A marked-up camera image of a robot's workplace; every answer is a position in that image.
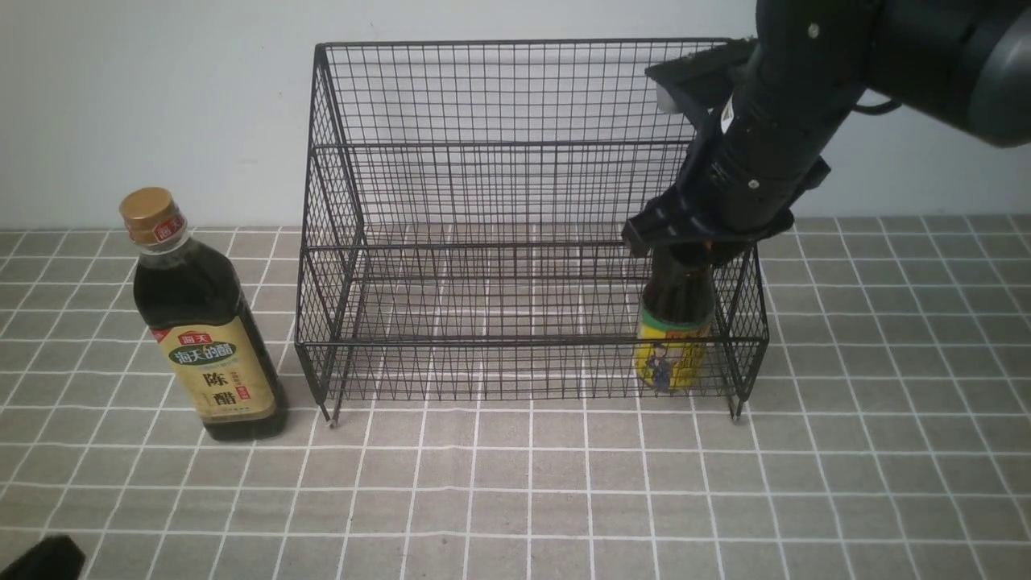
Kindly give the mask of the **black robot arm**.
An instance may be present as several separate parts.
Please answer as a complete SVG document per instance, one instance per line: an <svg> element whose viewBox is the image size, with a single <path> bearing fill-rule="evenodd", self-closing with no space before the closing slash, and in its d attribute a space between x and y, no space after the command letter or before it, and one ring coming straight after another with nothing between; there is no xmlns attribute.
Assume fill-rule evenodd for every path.
<svg viewBox="0 0 1031 580"><path fill-rule="evenodd" d="M623 224L633 255L714 267L794 224L850 114L908 106L994 147L1029 142L1027 1L759 1L757 34L648 67L697 135Z"/></svg>
<svg viewBox="0 0 1031 580"><path fill-rule="evenodd" d="M1 579L75 580L86 565L87 554L70 536L46 536L8 565Z"/></svg>

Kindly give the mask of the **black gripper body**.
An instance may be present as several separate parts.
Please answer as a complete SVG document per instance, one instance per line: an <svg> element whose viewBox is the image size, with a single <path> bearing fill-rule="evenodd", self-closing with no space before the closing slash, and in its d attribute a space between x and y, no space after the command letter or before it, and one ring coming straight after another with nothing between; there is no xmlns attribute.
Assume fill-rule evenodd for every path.
<svg viewBox="0 0 1031 580"><path fill-rule="evenodd" d="M801 179L757 180L716 148L693 144L670 187L623 224L631 254L666 250L686 267L720 267L795 224L792 206L830 173L818 158Z"/></svg>

